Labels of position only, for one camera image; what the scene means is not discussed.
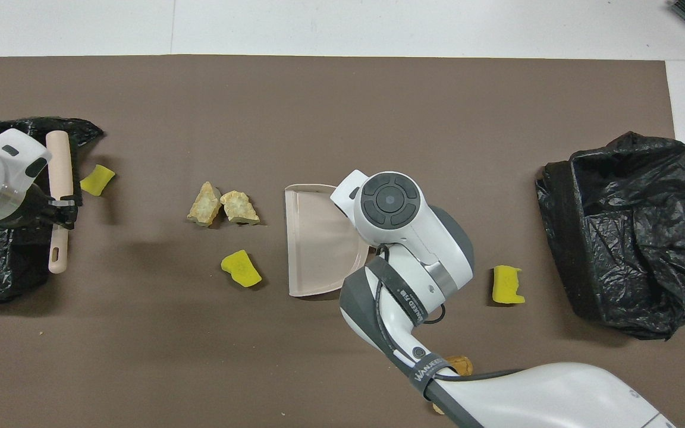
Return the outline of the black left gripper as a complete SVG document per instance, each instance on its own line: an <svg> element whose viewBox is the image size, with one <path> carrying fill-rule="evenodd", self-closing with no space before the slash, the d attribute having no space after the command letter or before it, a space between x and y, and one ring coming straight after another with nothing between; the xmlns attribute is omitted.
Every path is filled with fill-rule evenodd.
<svg viewBox="0 0 685 428"><path fill-rule="evenodd" d="M39 186L30 186L22 204L5 218L9 229L59 225L69 231L78 219L78 208L83 206L81 195L66 195L55 199L49 197Z"/></svg>

